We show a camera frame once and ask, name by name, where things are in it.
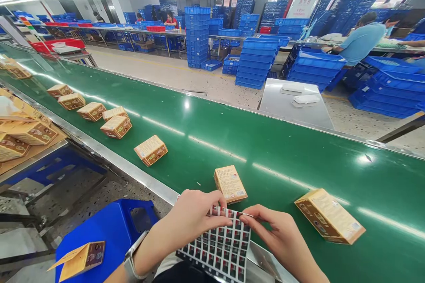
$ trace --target green conveyor belt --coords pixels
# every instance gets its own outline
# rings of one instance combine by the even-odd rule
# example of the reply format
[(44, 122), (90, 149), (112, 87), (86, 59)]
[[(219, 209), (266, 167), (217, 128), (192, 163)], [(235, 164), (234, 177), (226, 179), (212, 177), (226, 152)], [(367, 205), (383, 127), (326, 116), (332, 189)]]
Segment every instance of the green conveyor belt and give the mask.
[[(425, 161), (84, 65), (1, 48), (34, 73), (16, 80), (0, 71), (11, 88), (177, 192), (212, 191), (214, 169), (234, 164), (249, 197), (232, 209), (260, 203), (292, 214), (331, 282), (423, 282)], [(124, 106), (133, 128), (122, 140), (106, 137), (99, 130), (103, 120), (87, 122), (46, 93), (57, 83), (107, 109)], [(133, 148), (154, 134), (169, 152), (148, 168)], [(293, 204), (310, 187), (336, 196), (366, 228), (353, 246), (323, 240)], [(264, 246), (256, 236), (253, 240)]]

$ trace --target wristwatch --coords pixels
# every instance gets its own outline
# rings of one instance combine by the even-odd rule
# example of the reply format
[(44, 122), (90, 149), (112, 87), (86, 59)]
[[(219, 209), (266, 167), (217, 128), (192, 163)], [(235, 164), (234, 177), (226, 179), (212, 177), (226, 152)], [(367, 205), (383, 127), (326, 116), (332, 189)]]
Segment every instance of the wristwatch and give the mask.
[(137, 239), (137, 241), (131, 246), (131, 248), (125, 253), (124, 256), (124, 269), (128, 276), (128, 282), (130, 283), (136, 283), (140, 282), (141, 280), (144, 280), (147, 277), (147, 274), (144, 276), (137, 275), (135, 269), (134, 269), (134, 262), (133, 262), (133, 254), (139, 247), (140, 243), (144, 240), (144, 238), (149, 233), (148, 230), (142, 233), (142, 235)]

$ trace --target blue stool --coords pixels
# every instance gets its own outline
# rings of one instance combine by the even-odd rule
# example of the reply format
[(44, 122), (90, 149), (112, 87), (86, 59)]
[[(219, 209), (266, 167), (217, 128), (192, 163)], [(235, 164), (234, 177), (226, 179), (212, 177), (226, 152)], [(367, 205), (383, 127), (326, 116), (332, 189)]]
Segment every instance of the blue stool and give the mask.
[[(139, 236), (149, 230), (158, 217), (152, 201), (119, 199), (107, 205), (89, 220), (68, 233), (56, 250), (56, 261), (68, 252), (94, 241), (106, 241), (101, 265), (66, 280), (67, 282), (103, 282), (124, 261), (124, 255)], [(63, 265), (56, 268), (59, 282)]]

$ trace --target sticker sheet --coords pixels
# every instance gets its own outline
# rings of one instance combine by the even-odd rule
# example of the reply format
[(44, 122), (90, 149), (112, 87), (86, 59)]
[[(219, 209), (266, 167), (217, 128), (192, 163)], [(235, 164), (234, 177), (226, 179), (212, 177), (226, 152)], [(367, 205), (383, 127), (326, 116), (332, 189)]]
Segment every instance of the sticker sheet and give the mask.
[(227, 216), (233, 221), (233, 225), (205, 232), (177, 250), (176, 255), (226, 282), (244, 283), (251, 239), (250, 227), (239, 220), (241, 212), (212, 206), (208, 215)]

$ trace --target yellow box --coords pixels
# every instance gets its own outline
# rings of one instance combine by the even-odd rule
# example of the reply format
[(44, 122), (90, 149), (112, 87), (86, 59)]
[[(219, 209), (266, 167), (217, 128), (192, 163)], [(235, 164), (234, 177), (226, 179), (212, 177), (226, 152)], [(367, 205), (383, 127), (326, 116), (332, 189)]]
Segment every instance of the yellow box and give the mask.
[(89, 242), (65, 254), (48, 271), (63, 264), (59, 282), (84, 273), (103, 262), (105, 241)]
[(98, 102), (91, 102), (88, 103), (86, 106), (80, 108), (77, 113), (84, 119), (91, 121), (91, 122), (97, 122), (99, 119), (102, 118), (103, 112), (106, 111), (105, 106), (103, 106), (102, 103)]
[(157, 135), (153, 135), (151, 138), (145, 140), (139, 146), (135, 147), (134, 151), (140, 157), (143, 163), (150, 167), (159, 158), (164, 156), (168, 152), (168, 149), (164, 142), (159, 139)]
[(2, 133), (0, 134), (0, 162), (25, 156), (30, 147), (27, 143)]
[(105, 121), (110, 120), (112, 117), (119, 115), (119, 116), (125, 116), (130, 120), (130, 117), (128, 116), (128, 114), (126, 113), (124, 107), (122, 106), (118, 106), (115, 107), (113, 109), (107, 110), (105, 112), (103, 112), (103, 119)]
[(100, 130), (108, 137), (121, 139), (132, 127), (127, 117), (116, 115), (103, 124)]
[(58, 133), (40, 122), (6, 122), (0, 132), (15, 137), (31, 146), (48, 145)]
[(227, 203), (236, 203), (248, 198), (234, 165), (217, 168), (214, 172), (214, 180)]
[(70, 89), (66, 84), (56, 84), (55, 86), (49, 88), (46, 92), (55, 99), (73, 93), (72, 89)]
[(85, 99), (80, 93), (72, 93), (58, 98), (58, 103), (67, 110), (73, 110), (85, 105)]
[(312, 190), (295, 204), (326, 241), (352, 245), (366, 231), (325, 189)]

